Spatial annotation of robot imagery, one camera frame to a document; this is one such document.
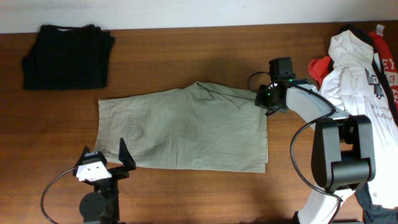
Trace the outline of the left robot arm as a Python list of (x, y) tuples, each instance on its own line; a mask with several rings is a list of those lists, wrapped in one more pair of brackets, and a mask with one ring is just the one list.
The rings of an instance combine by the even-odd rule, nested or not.
[(79, 205), (84, 223), (118, 223), (119, 188), (118, 181), (129, 178), (129, 172), (136, 169), (136, 163), (127, 149), (123, 138), (119, 142), (118, 159), (121, 166), (108, 169), (102, 152), (91, 152), (85, 147), (73, 171), (80, 182), (93, 186)]

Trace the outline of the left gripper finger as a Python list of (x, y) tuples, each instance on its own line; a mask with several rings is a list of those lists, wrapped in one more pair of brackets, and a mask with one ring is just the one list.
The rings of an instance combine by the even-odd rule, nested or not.
[(88, 153), (90, 153), (90, 148), (85, 146), (83, 149), (83, 152), (81, 153), (81, 156), (79, 157), (79, 159), (77, 160), (77, 162), (75, 164), (74, 174), (76, 174), (78, 168), (83, 165), (83, 162), (85, 161), (85, 155)]
[(123, 138), (119, 141), (119, 161), (126, 170), (136, 170), (136, 162), (132, 158)]

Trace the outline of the khaki green shorts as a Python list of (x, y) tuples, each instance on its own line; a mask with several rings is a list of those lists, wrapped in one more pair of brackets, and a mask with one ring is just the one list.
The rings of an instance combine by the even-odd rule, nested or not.
[(139, 167), (263, 173), (267, 121), (255, 93), (214, 83), (99, 100), (95, 149), (118, 162), (119, 142)]

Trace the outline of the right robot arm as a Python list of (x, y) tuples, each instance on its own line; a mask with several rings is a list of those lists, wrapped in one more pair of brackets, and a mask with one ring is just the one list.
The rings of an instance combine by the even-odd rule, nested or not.
[[(305, 121), (294, 134), (289, 152), (296, 173), (312, 191), (294, 213), (292, 223), (333, 223), (346, 199), (375, 178), (371, 120), (337, 108), (306, 80), (274, 80), (261, 85), (255, 104), (270, 112), (292, 110)], [(314, 130), (314, 184), (301, 173), (294, 154), (298, 136), (307, 128)]]

